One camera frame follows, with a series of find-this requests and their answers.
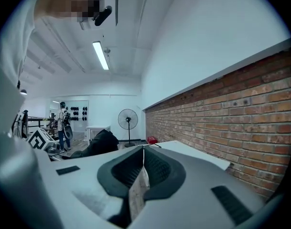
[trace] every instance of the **jeans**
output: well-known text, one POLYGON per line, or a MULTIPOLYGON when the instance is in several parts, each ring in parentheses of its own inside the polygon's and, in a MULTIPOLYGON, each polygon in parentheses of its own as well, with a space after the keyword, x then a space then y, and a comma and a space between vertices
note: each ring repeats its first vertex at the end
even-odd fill
MULTIPOLYGON (((65 136, 64 131, 58 131, 60 150, 64 149, 64 136, 65 136)), ((70 139, 68 139, 66 136, 65 142, 67 143, 67 146, 70 147, 70 139)))

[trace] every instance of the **person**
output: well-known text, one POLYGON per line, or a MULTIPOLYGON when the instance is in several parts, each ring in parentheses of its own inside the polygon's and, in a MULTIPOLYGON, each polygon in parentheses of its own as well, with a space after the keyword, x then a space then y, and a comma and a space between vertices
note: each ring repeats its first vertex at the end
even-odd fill
POLYGON ((58 137, 59 137, 59 144, 60 144, 60 152, 63 153, 65 146, 64 146, 64 136, 65 136, 65 142, 67 143, 67 148, 70 150, 71 146, 70 146, 70 139, 67 138, 67 136, 65 135, 64 132, 64 115, 65 115, 65 102, 61 102, 59 104, 60 109, 58 110, 55 118, 54 118, 54 122, 52 123, 52 127, 55 126, 56 121, 57 123, 57 130, 58 130, 58 137))
POLYGON ((101 0, 24 0, 0 33, 0 68, 16 86, 23 71, 34 22, 45 16, 88 18, 100 13, 101 0))

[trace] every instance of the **brick wall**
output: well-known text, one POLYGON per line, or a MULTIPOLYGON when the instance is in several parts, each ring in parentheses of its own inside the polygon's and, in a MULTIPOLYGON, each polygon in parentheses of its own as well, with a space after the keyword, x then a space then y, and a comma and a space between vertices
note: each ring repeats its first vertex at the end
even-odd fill
POLYGON ((231 162, 264 198, 291 155, 291 51, 280 52, 146 110, 146 136, 231 162))

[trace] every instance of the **fan stand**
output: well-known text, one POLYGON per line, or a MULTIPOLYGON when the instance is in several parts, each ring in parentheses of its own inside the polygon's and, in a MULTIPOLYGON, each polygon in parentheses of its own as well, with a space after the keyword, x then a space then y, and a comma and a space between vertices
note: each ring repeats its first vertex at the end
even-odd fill
POLYGON ((130 142, 130 127, 129 127, 129 123, 131 121, 131 118, 130 117, 127 117, 126 118, 126 121, 128 122, 128 137, 129 137, 129 142, 126 143, 124 146, 125 147, 132 147, 132 146, 135 146, 135 144, 130 142))

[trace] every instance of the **ceiling light fixture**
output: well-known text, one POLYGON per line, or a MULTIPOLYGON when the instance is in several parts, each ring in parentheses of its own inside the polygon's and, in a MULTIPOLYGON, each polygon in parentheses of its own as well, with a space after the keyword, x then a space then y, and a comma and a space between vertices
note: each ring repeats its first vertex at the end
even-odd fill
POLYGON ((103 69, 106 71, 109 70, 109 67, 107 65, 107 62, 106 62, 106 59, 105 59, 105 56, 104 56, 104 53, 102 50, 101 42, 93 42, 92 45, 94 47, 94 50, 97 53, 98 59, 101 62, 103 69))
POLYGON ((27 92, 26 92, 25 89, 22 89, 22 90, 20 91, 20 94, 22 94, 22 95, 27 95, 27 92))

